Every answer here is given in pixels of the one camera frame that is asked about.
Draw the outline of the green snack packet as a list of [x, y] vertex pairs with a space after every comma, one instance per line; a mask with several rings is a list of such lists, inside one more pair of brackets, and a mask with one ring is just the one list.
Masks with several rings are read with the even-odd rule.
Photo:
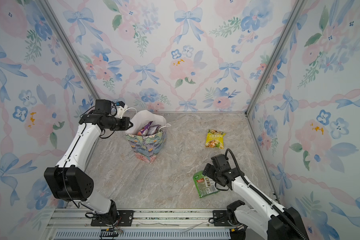
[[219, 190], [216, 188], [215, 182], [203, 175], [202, 171], [199, 171], [193, 175], [193, 180], [197, 188], [199, 198], [218, 193]]

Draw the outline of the magenta Fox's candy packet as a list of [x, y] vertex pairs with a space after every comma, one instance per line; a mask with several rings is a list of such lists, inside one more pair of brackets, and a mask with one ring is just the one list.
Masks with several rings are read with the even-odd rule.
[[145, 124], [137, 133], [138, 136], [146, 136], [148, 134], [148, 131], [150, 129], [151, 124], [153, 121], [148, 122]]

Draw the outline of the floral paper gift bag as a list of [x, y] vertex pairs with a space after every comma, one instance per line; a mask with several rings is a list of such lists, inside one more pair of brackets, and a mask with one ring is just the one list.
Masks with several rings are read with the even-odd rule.
[[[151, 136], [138, 136], [138, 131], [148, 122], [153, 125], [161, 125], [160, 131]], [[125, 131], [126, 139], [129, 142], [137, 159], [146, 163], [153, 163], [157, 158], [167, 139], [167, 129], [171, 125], [165, 117], [153, 114], [147, 110], [139, 111], [131, 119], [132, 128]]]

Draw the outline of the yellow snack packet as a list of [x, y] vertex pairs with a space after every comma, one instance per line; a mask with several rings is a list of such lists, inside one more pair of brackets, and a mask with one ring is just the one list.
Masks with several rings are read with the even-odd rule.
[[224, 149], [224, 136], [226, 133], [216, 130], [208, 130], [205, 147]]

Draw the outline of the purple snack packet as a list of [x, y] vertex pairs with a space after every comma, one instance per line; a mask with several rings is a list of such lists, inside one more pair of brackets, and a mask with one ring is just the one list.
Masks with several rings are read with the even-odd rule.
[[147, 136], [155, 135], [160, 131], [161, 125], [153, 125], [148, 128]]

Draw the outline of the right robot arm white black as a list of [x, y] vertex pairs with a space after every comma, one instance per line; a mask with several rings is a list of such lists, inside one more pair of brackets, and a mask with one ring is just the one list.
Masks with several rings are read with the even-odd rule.
[[266, 196], [241, 171], [236, 157], [231, 156], [235, 168], [230, 166], [228, 155], [219, 154], [212, 157], [212, 163], [203, 170], [203, 175], [244, 199], [227, 206], [229, 221], [252, 229], [265, 240], [307, 240], [309, 237], [299, 212]]

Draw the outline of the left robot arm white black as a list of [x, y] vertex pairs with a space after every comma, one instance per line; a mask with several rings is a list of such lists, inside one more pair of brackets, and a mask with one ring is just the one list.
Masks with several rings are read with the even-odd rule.
[[45, 180], [56, 199], [74, 202], [96, 213], [110, 213], [112, 201], [95, 191], [93, 179], [85, 173], [93, 146], [106, 130], [126, 131], [133, 126], [124, 115], [122, 102], [96, 100], [94, 107], [80, 115], [76, 136], [55, 167], [46, 168]]

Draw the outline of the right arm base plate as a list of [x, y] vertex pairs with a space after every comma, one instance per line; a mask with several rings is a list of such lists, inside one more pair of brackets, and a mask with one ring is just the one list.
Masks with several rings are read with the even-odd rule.
[[235, 228], [240, 225], [227, 210], [213, 210], [212, 213], [213, 216], [209, 219], [209, 223], [215, 227]]

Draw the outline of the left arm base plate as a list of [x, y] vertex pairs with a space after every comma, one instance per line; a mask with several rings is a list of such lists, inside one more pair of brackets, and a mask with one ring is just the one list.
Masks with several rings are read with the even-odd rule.
[[134, 218], [133, 210], [118, 210], [104, 217], [94, 217], [91, 221], [92, 227], [131, 227]]

